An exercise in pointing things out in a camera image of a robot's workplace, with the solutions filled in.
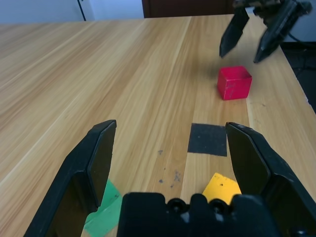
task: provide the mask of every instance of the white wall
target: white wall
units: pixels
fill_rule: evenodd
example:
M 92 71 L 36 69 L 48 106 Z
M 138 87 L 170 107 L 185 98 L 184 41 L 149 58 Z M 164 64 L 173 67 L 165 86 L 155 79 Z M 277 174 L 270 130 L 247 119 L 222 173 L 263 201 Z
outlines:
M 94 20 L 87 0 L 81 1 L 87 20 Z M 1 0 L 0 23 L 82 21 L 77 0 Z
M 95 20 L 144 18 L 142 0 L 90 0 Z

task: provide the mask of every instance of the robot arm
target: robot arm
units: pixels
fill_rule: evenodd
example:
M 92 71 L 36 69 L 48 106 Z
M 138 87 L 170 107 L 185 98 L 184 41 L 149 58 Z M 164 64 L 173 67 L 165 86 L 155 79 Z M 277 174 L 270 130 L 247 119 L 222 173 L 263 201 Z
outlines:
M 253 13 L 263 19 L 267 29 L 261 37 L 254 63 L 270 56 L 283 42 L 298 18 L 312 10 L 310 2 L 296 0 L 235 0 L 233 7 L 235 15 L 222 36 L 220 56 L 224 57 L 238 43 L 249 20 L 245 7 L 255 7 Z

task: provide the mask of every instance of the wood grain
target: wood grain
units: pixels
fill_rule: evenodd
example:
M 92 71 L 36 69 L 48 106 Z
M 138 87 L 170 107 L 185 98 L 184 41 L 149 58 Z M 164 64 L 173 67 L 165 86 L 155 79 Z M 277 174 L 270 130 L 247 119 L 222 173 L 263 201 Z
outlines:
M 0 236 L 23 235 L 66 155 L 107 119 L 122 195 L 189 201 L 215 171 L 235 178 L 229 153 L 187 153 L 192 122 L 235 121 L 263 133 L 316 199 L 315 114 L 281 49 L 252 63 L 260 19 L 219 58 L 231 17 L 0 26 Z M 235 65 L 253 75 L 249 97 L 222 101 L 218 70 Z

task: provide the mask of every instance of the dark door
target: dark door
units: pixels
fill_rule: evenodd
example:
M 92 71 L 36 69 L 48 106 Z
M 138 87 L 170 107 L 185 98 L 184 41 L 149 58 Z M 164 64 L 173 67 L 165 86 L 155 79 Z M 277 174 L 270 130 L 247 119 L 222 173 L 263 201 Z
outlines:
M 233 14 L 233 0 L 142 0 L 145 18 Z

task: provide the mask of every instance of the floor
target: floor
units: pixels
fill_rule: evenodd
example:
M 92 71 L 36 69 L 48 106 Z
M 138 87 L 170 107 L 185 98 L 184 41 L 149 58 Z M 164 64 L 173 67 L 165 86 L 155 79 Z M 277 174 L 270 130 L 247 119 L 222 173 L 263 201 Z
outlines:
M 285 46 L 282 50 L 316 112 L 316 49 L 289 49 Z

